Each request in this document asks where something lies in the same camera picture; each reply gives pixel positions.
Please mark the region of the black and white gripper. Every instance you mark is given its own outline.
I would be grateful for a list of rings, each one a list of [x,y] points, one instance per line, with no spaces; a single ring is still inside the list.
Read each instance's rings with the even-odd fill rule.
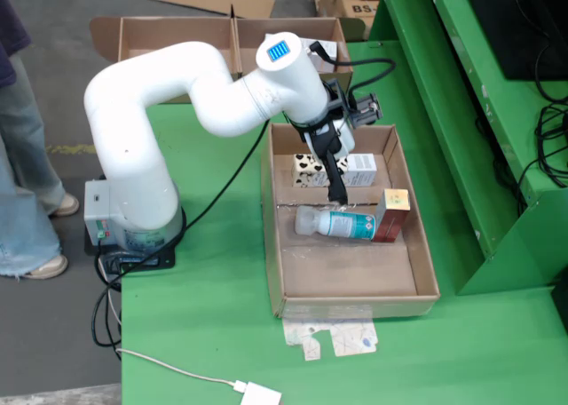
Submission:
[[[341,85],[336,79],[323,82],[328,102],[324,114],[316,121],[290,124],[300,134],[315,157],[326,157],[326,172],[329,181],[327,198],[333,203],[347,203],[348,195],[341,178],[335,157],[346,157],[355,147],[351,108]]]

